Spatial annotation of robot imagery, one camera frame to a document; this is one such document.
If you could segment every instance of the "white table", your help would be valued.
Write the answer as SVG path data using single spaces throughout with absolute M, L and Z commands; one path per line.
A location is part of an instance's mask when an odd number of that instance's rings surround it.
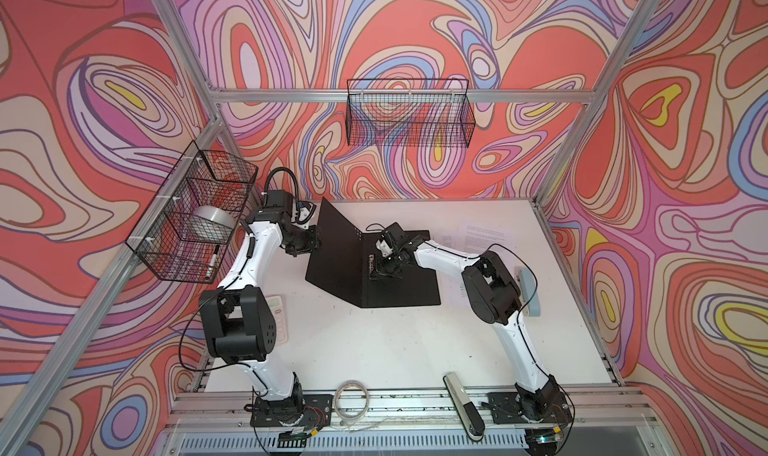
M 526 326 L 539 355 L 561 384 L 610 383 L 574 297 L 524 200 L 387 201 L 334 203 L 361 230 L 394 221 L 404 230 L 428 229 L 432 238 L 461 222 L 502 226 L 511 250 L 538 277 L 542 315 Z M 514 369 L 492 327 L 469 308 L 447 306 L 360 309 L 304 279 L 309 255 L 275 253 L 262 290 L 280 294 L 288 342 L 275 347 L 306 390 L 332 391 L 350 379 L 368 388 L 441 388 L 455 371 L 467 386 L 514 384 Z M 237 366 L 211 373 L 206 392 L 250 391 Z

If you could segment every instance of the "black mounting plate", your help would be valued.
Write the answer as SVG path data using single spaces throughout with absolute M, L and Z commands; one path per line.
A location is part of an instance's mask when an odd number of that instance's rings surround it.
M 304 404 L 306 406 L 318 408 L 326 416 L 325 422 L 320 422 L 322 424 L 318 424 L 320 416 L 315 410 L 304 408 L 304 413 L 302 414 L 301 419 L 291 426 L 283 426 L 277 421 L 277 418 L 274 418 L 274 416 L 267 417 L 262 412 L 253 412 L 250 414 L 250 425 L 254 428 L 285 428 L 286 430 L 302 427 L 312 429 L 315 426 L 320 425 L 327 426 L 331 423 L 332 403 L 333 394 L 304 394 Z
M 499 407 L 503 411 L 491 408 L 491 416 L 494 424 L 522 424 L 531 423 L 523 418 L 520 412 L 520 405 L 517 402 L 518 394 L 516 392 L 488 393 L 488 402 Z M 571 424 L 573 415 L 568 402 L 565 400 L 565 394 L 560 392 L 552 402 L 555 406 L 550 414 L 544 417 L 540 422 L 542 424 L 555 423 L 561 427 Z

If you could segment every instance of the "paper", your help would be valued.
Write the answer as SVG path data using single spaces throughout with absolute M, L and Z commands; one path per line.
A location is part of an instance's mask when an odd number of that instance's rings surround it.
M 492 244 L 499 243 L 506 247 L 510 244 L 511 237 L 502 227 L 482 227 L 474 223 L 464 222 L 459 226 L 456 234 L 441 235 L 436 241 L 441 245 L 454 250 L 465 251 L 466 253 L 480 254 L 485 252 Z M 509 259 L 512 255 L 505 254 L 501 248 L 495 248 L 496 254 L 501 257 L 508 268 Z M 469 307 L 469 298 L 464 282 L 460 279 L 451 278 L 446 274 L 439 273 L 438 284 L 440 287 L 440 298 L 448 305 L 456 307 Z

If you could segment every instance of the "patterned wall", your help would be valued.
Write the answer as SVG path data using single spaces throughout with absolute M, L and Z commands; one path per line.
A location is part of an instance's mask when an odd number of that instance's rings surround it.
M 176 2 L 220 88 L 449 76 L 473 88 L 591 88 L 637 0 Z M 261 182 L 287 165 L 302 196 L 530 197 L 578 107 L 477 104 L 470 148 L 434 150 L 349 148 L 344 105 L 222 110 L 246 156 L 265 168 Z
M 768 454 L 768 0 L 665 0 L 547 205 L 682 454 Z
M 149 0 L 0 0 L 0 417 L 205 122 Z M 199 289 L 142 269 L 25 454 L 151 446 Z

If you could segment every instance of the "black wire mesh basket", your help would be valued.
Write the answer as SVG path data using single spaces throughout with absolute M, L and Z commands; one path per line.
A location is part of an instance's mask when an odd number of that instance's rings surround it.
M 198 149 L 159 217 L 126 244 L 158 279 L 213 283 L 256 173 L 233 154 Z
M 346 81 L 350 146 L 469 147 L 475 114 L 465 78 Z

